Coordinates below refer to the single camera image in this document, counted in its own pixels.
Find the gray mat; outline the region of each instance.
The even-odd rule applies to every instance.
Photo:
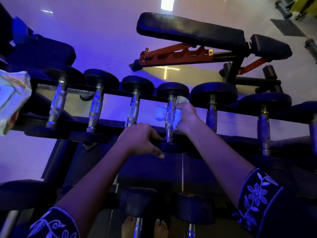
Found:
[[[283,33],[284,36],[305,37],[306,35],[289,19],[271,19],[272,23]]]

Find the bare foot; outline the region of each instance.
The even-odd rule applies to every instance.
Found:
[[[122,238],[133,238],[136,221],[137,221],[137,218],[128,216],[128,218],[124,221],[121,227]]]
[[[167,236],[168,229],[166,223],[163,220],[160,222],[160,220],[157,219],[154,226],[154,238],[167,238]]]

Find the white plastic packet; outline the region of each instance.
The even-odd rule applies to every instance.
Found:
[[[188,99],[183,97],[183,96],[177,96],[176,99],[176,105],[179,103],[189,103]],[[167,112],[167,107],[162,107],[162,106],[157,106],[156,108],[156,115],[155,115],[155,119],[157,121],[165,121],[166,119],[166,112]],[[175,131],[177,124],[179,123],[179,121],[182,119],[181,116],[181,110],[180,109],[175,109],[175,115],[174,115],[174,120],[172,123],[173,129]]]
[[[18,119],[19,110],[32,94],[27,72],[0,69],[0,135],[6,135]]]

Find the glossy tile floor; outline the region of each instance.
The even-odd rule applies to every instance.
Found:
[[[165,81],[177,81],[191,89],[200,83],[221,80],[218,71],[223,63],[177,66],[180,70],[167,71],[166,80],[161,68],[145,68],[133,73],[128,65],[138,58],[145,47],[154,50],[176,43],[137,34],[136,23],[142,12],[172,14],[239,28],[244,30],[247,40],[252,34],[267,35],[288,43],[292,48],[291,58],[271,64],[282,81],[284,92],[291,95],[293,104],[316,100],[317,65],[304,48],[304,37],[283,36],[270,21],[272,18],[282,18],[274,8],[275,1],[175,0],[173,11],[166,11],[161,9],[161,0],[0,0],[12,16],[19,16],[35,32],[72,45],[77,54],[73,67],[80,71],[99,68],[113,73],[119,80],[131,74],[139,75],[149,78],[156,87]],[[315,19],[307,17],[295,23],[304,33],[317,38]],[[256,59],[250,56],[244,65]],[[263,77],[262,68],[246,76]],[[254,87],[238,86],[238,91],[242,97],[254,93]],[[53,97],[53,92],[42,93]],[[105,95],[101,118],[125,121],[129,103],[129,98]],[[164,105],[142,100],[138,121],[164,126],[164,122],[154,118],[158,104]],[[70,114],[87,117],[89,107],[90,102],[68,95],[65,109]],[[204,120],[206,110],[198,109],[198,114]],[[218,133],[256,138],[256,120],[253,116],[219,112]],[[271,120],[270,124],[272,140],[309,135],[308,125],[305,124],[279,120]],[[6,151],[0,161],[0,182],[41,177],[43,164],[49,158],[55,140],[34,138],[36,141],[33,141],[33,138],[16,131],[0,137],[0,140],[1,149],[13,142],[19,148],[22,148],[20,143],[32,144],[23,147],[23,156],[15,149]]]

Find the forearm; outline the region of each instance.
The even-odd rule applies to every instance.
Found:
[[[232,203],[238,207],[243,184],[255,167],[234,151],[199,118],[193,122],[187,135]]]
[[[129,152],[116,143],[106,156],[57,204],[75,220],[81,237],[86,237],[117,173]]]

